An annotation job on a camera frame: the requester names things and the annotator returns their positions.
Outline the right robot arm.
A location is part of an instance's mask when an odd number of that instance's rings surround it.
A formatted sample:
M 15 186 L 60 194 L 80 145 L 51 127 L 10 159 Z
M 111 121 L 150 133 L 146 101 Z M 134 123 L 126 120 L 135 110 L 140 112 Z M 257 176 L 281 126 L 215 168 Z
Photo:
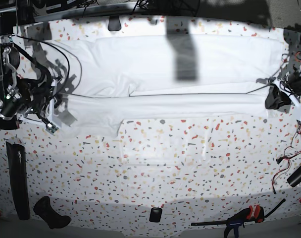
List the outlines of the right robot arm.
M 17 24 L 13 9 L 0 10 L 0 130 L 16 130 L 24 122 L 44 124 L 54 134 L 60 125 L 53 111 L 61 103 L 58 81 L 50 71 L 13 42 Z M 37 79 L 21 78 L 17 70 L 24 56 L 40 71 Z

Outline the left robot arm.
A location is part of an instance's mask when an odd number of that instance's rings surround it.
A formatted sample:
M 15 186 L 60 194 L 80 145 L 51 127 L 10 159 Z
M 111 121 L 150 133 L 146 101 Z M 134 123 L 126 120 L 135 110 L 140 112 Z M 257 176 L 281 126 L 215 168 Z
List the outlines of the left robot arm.
M 296 52 L 296 61 L 301 63 L 301 51 Z M 294 116 L 301 122 L 301 67 L 293 66 L 293 72 L 282 78 L 266 79 L 269 86 L 265 108 L 278 110 L 283 106 L 293 106 Z

